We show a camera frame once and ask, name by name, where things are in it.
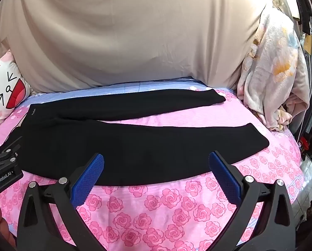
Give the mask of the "black pants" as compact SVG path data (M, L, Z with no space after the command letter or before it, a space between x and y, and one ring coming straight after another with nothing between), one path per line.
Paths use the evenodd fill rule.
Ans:
M18 164L57 180L99 153L104 157L100 186L159 184L207 173L211 152L234 164L267 148L268 139L252 124L187 128L127 121L224 100L214 90L157 90L33 104L16 140Z

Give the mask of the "white cartoon face pillow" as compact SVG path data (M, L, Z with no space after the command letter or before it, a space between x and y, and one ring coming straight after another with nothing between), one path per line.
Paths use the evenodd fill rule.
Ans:
M0 58L0 124L31 92L31 86L22 77L11 50L8 50Z

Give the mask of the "large beige pillow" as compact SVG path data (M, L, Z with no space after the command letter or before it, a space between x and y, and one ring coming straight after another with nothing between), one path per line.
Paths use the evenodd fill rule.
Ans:
M236 85L267 0L1 0L10 50L37 92L193 77Z

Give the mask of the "pink rose bedsheet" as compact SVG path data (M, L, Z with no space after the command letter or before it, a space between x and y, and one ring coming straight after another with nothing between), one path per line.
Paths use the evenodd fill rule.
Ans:
M209 88L190 79L138 82L97 87L67 93L47 93L29 97L0 125L0 145L23 120L29 106L73 97L109 95L165 89L205 91ZM235 164L243 175L258 182L283 180L291 203L304 182L300 151L289 130L270 132L235 93L215 89L226 100L180 112L116 123L146 126L242 126L252 123L269 140L269 147ZM11 233L17 235L19 211L28 183L54 183L24 173L21 180L0 194L2 216ZM96 186L77 210L94 236L107 250L206 250L224 228L236 206L226 199L211 172L185 180L140 186Z

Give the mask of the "floral beige blanket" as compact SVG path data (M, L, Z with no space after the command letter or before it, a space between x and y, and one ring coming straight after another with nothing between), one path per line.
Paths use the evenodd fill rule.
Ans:
M266 128L282 132L309 107L309 89L294 23L269 3L243 60L237 97Z

